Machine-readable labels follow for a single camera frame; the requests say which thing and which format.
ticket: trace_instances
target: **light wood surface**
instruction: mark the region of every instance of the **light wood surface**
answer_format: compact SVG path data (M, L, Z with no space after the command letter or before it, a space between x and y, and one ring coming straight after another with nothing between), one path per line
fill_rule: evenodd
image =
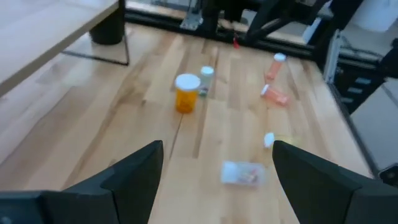
M117 0L5 0L0 9L0 96L118 8Z
M166 16L177 18L177 19L185 18L186 14L187 14L184 11L179 11L176 9L169 9L169 8L161 7L161 6L153 6L150 4L144 4L144 3L135 2L132 0L127 1L126 8L136 9L136 10L140 10L140 11L146 11L146 12L153 13L153 14L166 15ZM234 30L240 31L240 32L247 32L249 29L249 26L242 24L242 23L238 23L238 22L234 22L233 25L229 24L229 22L227 22L224 19L220 19L218 22L220 25L222 25L225 28L230 29L233 27ZM280 33L277 31L270 33L268 35L268 37L280 39L280 40L287 40L287 41L295 42L297 44L306 44L301 36L292 35L292 34L284 34L284 33Z
M281 108L259 97L267 52L149 27L127 25L127 33L130 66L59 55L4 96L1 190L64 189L161 139L164 169L149 223L297 223L262 146L270 131L370 175L314 63L287 59L274 86L292 102ZM124 55L121 45L86 37L71 47ZM216 69L210 94L181 115L174 78L203 65ZM264 164L266 183L221 184L225 160Z

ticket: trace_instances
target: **white bottle cap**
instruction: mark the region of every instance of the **white bottle cap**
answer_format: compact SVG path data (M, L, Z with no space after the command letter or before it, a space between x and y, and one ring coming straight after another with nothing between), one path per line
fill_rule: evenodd
M286 60L286 55L282 53L277 53L274 55L274 60L277 62L284 62Z
M269 84L266 84L264 88L261 90L261 96L264 96L266 94L266 91L268 90Z
M264 136L264 147L270 148L275 141L275 134L274 133L267 133Z
M203 66L200 70L200 73L204 76L213 76L214 68L210 66Z
M175 79L175 87L182 91L197 90L200 86L200 79L194 74L182 74Z

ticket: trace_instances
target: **pink bottle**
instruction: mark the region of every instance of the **pink bottle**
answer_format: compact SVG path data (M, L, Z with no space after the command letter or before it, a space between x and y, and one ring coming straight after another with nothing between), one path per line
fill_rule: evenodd
M289 102L288 96L274 89L269 84L264 86L261 91L261 96L281 106L287 106L287 103Z
M285 60L286 60L286 55L282 53L275 54L274 61L272 62L271 67L266 73L266 78L269 80L274 80Z

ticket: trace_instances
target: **small white object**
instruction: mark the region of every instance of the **small white object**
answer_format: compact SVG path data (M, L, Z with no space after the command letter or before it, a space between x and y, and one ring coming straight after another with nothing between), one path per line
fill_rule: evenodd
M213 76L214 68L210 66L203 66L200 70L200 73L204 76Z
M284 62L286 60L286 55L282 53L277 53L274 55L274 60L277 62Z
M266 94L266 91L268 90L269 84L266 84L264 88L261 90L261 96L264 96Z
M181 74L175 79L175 87L182 91L197 90L200 79L194 74Z
M247 174L255 175L252 181L244 181L242 176ZM239 184L258 186L266 181L266 169L262 164L251 162L224 161L221 170L221 182L223 184Z
M264 147L270 148L275 141L275 134L274 133L267 133L264 136Z
M214 68L210 66L203 66L200 70L200 91L199 94L201 96L206 96L210 86L211 86L211 80L213 79L214 75Z

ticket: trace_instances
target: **pill bottle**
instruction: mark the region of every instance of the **pill bottle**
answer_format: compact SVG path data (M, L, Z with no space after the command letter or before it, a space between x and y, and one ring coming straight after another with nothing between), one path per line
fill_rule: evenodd
M274 55L274 61L271 64L271 67L269 68L268 72L266 73L266 78L268 80L274 80L275 77L277 76L282 64L286 60L286 55L282 53L277 53Z
M200 79L193 74L182 74L175 79L175 109L180 113L191 113L195 108Z
M264 86L261 91L261 96L281 106L287 106L289 102L288 96L271 87L269 84Z
M264 147L267 149L272 148L272 146L274 145L274 141L275 141L275 134L267 133L264 136Z
M206 96L209 92L211 81L214 76L214 68L210 66L203 66L200 70L200 87L199 95Z

